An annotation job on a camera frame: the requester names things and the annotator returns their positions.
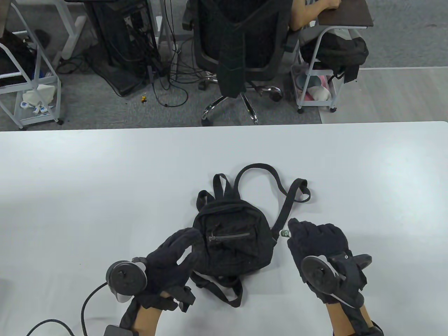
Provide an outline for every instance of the black glove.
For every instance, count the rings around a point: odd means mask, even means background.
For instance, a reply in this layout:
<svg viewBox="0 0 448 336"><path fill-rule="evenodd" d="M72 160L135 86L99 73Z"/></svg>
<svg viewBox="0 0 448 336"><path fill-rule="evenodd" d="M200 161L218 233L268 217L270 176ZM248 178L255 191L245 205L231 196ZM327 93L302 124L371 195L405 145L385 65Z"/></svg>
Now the black glove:
<svg viewBox="0 0 448 336"><path fill-rule="evenodd" d="M138 258L146 265L145 273L148 283L145 290L132 299L121 319L121 328L130 329L132 327L140 306L146 309L154 307L174 310L177 308L177 303L173 301L172 297L164 298L160 295L162 292L174 295L174 293L170 293L170 289L179 292L179 289L185 286L200 253L190 253L180 265L177 264L177 261L188 247L201 240L202 235L197 229L186 228L177 231L146 258Z"/></svg>
<svg viewBox="0 0 448 336"><path fill-rule="evenodd" d="M299 222L295 218L289 220L288 228L291 233L291 238L288 239L288 247L303 282L308 284L309 288L316 293L316 296L323 303L338 303L337 299L318 292L307 282L302 272L302 260L309 255L324 255L328 258L342 252L353 256L344 233L333 224L316 226L310 222Z"/></svg>

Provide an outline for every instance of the gray carpet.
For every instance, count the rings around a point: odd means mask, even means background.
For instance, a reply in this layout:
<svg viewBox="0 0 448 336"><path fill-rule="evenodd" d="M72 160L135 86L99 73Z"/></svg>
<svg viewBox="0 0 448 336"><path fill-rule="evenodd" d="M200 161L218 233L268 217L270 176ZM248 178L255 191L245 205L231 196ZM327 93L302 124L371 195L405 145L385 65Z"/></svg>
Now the gray carpet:
<svg viewBox="0 0 448 336"><path fill-rule="evenodd" d="M151 1L158 15L158 1ZM181 29L185 0L172 2L175 32L185 33ZM448 65L448 3L445 0L368 0L368 3L375 27L364 32L370 50L366 67ZM82 13L81 6L71 6L70 9L74 17ZM22 6L22 13L32 28L44 29L53 34L47 48L50 56L62 49L67 33L54 6ZM22 29L12 11L8 28ZM93 41L91 26L87 23L74 54L90 46ZM190 57L188 44L185 44L183 50L186 60ZM291 61L285 57L280 74L274 80L274 84L284 88L284 100L274 103L268 97L258 97L254 92L247 95L262 125L321 122L316 108L306 109L303 115L296 113L291 82L285 75ZM199 126L204 107L219 96L217 86L212 85L204 92L197 90L196 85L183 85L189 93L187 103L179 108L164 108L157 104L150 86L129 97L119 98L103 79L94 74L76 73L61 78L64 83L62 113L66 123L62 126L55 123L34 125L30 130ZM183 92L177 89L164 91L159 83L156 84L156 92L163 103L176 104L184 99ZM142 94L147 96L147 103L140 102ZM12 96L1 98L12 107ZM216 110L211 114L215 125L251 124L240 99L228 100ZM15 129L15 124L0 111L0 130Z"/></svg>

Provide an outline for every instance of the forearm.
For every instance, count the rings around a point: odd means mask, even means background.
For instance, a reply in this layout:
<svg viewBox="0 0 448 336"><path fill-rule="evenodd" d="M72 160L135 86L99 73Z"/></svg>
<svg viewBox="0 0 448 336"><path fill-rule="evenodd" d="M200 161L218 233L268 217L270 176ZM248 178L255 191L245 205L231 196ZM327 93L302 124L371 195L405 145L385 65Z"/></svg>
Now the forearm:
<svg viewBox="0 0 448 336"><path fill-rule="evenodd" d="M309 5L305 5L305 0L293 0L289 27L292 30L299 30L311 21L316 20L317 16L327 8L327 0L318 0Z"/></svg>
<svg viewBox="0 0 448 336"><path fill-rule="evenodd" d="M330 315L330 320L332 322L334 336L353 335L355 333L355 330L353 329L349 319L342 310L340 303L335 303L331 305L326 304L326 306L328 314ZM369 317L369 314L367 313L366 307L362 306L360 310L367 325L369 327L373 327L373 323Z"/></svg>
<svg viewBox="0 0 448 336"><path fill-rule="evenodd" d="M160 309L140 307L132 330L138 332L138 336L154 336L160 314Z"/></svg>

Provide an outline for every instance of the office chair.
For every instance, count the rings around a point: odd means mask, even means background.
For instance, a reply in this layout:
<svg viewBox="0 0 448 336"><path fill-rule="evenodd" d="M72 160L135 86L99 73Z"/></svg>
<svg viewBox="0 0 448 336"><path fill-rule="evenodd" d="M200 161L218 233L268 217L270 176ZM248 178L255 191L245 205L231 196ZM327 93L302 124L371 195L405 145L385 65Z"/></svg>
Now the office chair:
<svg viewBox="0 0 448 336"><path fill-rule="evenodd" d="M267 92L273 101L283 98L275 86L256 86L277 74L283 53L293 52L298 33L289 33L292 0L189 0L182 19L184 30L194 32L196 64L209 73L199 84L219 85L221 97L202 113L202 126L211 126L208 113L227 98L240 96L253 123L255 110L246 90L260 96Z"/></svg>

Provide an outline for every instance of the black bag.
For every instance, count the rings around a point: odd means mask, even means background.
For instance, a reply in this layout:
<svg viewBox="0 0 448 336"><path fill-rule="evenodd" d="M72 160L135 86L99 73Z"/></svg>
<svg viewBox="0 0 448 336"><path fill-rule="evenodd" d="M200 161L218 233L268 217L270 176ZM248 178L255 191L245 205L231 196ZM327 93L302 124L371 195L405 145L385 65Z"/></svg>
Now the black bag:
<svg viewBox="0 0 448 336"><path fill-rule="evenodd" d="M317 38L300 47L303 60L311 63ZM358 77L359 66L369 56L365 40L354 29L330 29L322 36L316 58L325 69L333 70L336 78L344 77L344 83Z"/></svg>
<svg viewBox="0 0 448 336"><path fill-rule="evenodd" d="M240 178L251 168L266 169L270 172L280 191L286 195L272 229L259 209L240 198L238 192ZM224 191L221 177L225 180ZM295 200L298 189L307 194L308 198L303 201ZM195 271L213 277L221 286L232 288L237 298L229 301L216 284L195 272L192 273L191 280L199 288L208 289L232 307L239 307L243 294L240 276L271 263L274 246L293 203L307 202L311 194L307 188L307 181L300 178L292 183L287 193L277 171L268 164L251 164L244 167L238 173L233 189L224 174L216 174L213 178L213 190L215 197L202 190L196 202L199 213L194 219L193 227L202 233L204 243L192 247L193 251L200 251L202 255Z"/></svg>
<svg viewBox="0 0 448 336"><path fill-rule="evenodd" d="M30 79L34 75L34 67L36 63L36 57L33 55L28 45L24 43L19 37L14 35L8 30L4 30L3 37L0 38L0 43L4 44L9 51L14 55L17 62L26 72ZM0 74L14 73L19 70L11 61L9 56L3 49L0 49ZM0 86L25 83L26 80L23 76L2 78L0 79Z"/></svg>

